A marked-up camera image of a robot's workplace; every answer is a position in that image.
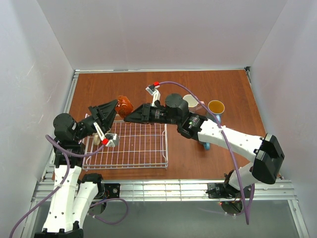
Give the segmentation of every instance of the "gray wall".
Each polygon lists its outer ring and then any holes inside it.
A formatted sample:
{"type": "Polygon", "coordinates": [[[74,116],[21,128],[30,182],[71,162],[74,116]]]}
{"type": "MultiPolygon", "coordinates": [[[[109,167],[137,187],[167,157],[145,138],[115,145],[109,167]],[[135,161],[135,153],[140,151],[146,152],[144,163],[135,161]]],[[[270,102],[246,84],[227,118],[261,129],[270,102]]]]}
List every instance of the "gray wall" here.
{"type": "MultiPolygon", "coordinates": [[[[0,1],[0,237],[30,208],[73,69],[36,0],[0,1]]],[[[23,225],[16,231],[20,237],[23,225]]]]}
{"type": "Polygon", "coordinates": [[[38,0],[75,69],[250,66],[286,0],[38,0]]]}
{"type": "Polygon", "coordinates": [[[265,128],[285,152],[311,237],[317,206],[317,1],[289,0],[251,68],[252,88],[265,128]]]}

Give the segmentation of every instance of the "wooden table surface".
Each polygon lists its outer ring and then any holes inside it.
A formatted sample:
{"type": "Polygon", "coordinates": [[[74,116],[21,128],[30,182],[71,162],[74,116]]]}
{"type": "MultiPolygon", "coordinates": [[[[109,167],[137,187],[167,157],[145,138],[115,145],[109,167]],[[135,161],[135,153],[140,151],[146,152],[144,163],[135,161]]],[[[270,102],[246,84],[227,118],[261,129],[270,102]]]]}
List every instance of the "wooden table surface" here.
{"type": "MultiPolygon", "coordinates": [[[[97,106],[127,96],[134,108],[152,102],[145,88],[155,81],[175,81],[188,87],[201,101],[220,100],[225,105],[222,125],[234,130],[264,136],[265,130],[258,107],[244,70],[225,71],[175,71],[80,74],[78,77],[70,114],[81,120],[89,113],[89,106],[97,106]]],[[[184,96],[187,92],[176,85],[159,88],[161,103],[170,93],[184,96]]],[[[167,126],[167,169],[115,169],[96,170],[104,179],[222,179],[233,169],[228,150],[211,145],[206,151],[197,141],[186,139],[167,126]]],[[[239,166],[248,161],[236,155],[239,166]]]]}

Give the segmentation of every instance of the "dish rack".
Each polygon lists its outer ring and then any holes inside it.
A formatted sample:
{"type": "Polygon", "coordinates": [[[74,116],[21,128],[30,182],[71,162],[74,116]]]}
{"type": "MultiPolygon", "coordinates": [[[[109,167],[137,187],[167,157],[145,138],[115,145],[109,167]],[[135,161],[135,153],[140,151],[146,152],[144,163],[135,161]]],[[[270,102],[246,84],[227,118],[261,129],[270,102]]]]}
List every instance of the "dish rack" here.
{"type": "MultiPolygon", "coordinates": [[[[111,133],[119,136],[118,146],[104,147],[96,155],[84,158],[84,170],[167,168],[166,124],[126,124],[117,115],[111,133]]],[[[85,154],[101,146],[94,145],[93,141],[93,136],[83,139],[85,154]]]]}

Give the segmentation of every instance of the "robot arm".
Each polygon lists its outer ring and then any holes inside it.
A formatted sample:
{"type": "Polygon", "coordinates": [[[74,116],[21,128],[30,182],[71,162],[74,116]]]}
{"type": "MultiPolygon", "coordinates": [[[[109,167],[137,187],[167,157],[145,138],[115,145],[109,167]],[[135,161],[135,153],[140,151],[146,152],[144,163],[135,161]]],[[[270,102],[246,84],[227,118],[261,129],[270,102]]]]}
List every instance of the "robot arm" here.
{"type": "MultiPolygon", "coordinates": [[[[104,146],[114,147],[118,144],[118,136],[108,132],[116,115],[117,103],[117,100],[113,100],[107,104],[89,107],[91,116],[80,122],[76,122],[67,113],[58,115],[53,121],[55,141],[63,149],[83,155],[85,145],[81,140],[93,133],[98,133],[104,146]]],[[[54,148],[54,152],[54,189],[57,186],[60,186],[60,189],[52,196],[42,232],[36,233],[34,237],[83,237],[82,226],[93,199],[105,197],[103,178],[99,174],[86,174],[78,184],[83,158],[69,156],[69,174],[64,184],[60,185],[67,170],[66,159],[58,149],[54,148]]]]}
{"type": "MultiPolygon", "coordinates": [[[[158,86],[151,85],[147,91],[155,91],[158,86]]],[[[284,160],[283,151],[274,135],[267,134],[264,138],[240,133],[217,124],[205,116],[192,113],[188,103],[179,94],[170,94],[165,99],[165,106],[159,100],[142,104],[130,115],[124,118],[134,123],[166,123],[177,125],[177,131],[184,137],[200,142],[209,142],[227,148],[221,134],[223,130],[227,139],[237,154],[250,161],[239,169],[242,184],[247,187],[257,181],[273,184],[276,181],[284,160]]],[[[217,191],[215,197],[229,198],[239,193],[240,187],[236,171],[230,171],[225,182],[217,191]]]]}

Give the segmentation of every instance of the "white cup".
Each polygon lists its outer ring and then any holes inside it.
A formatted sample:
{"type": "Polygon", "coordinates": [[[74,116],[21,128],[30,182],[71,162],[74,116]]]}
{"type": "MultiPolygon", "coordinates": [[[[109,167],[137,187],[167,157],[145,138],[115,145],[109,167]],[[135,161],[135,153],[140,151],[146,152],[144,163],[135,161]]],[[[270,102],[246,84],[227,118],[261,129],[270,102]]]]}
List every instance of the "white cup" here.
{"type": "Polygon", "coordinates": [[[187,94],[183,97],[183,99],[188,102],[188,109],[191,113],[194,113],[195,111],[199,110],[200,108],[202,108],[202,106],[198,106],[198,102],[197,100],[191,95],[191,94],[187,94]]]}

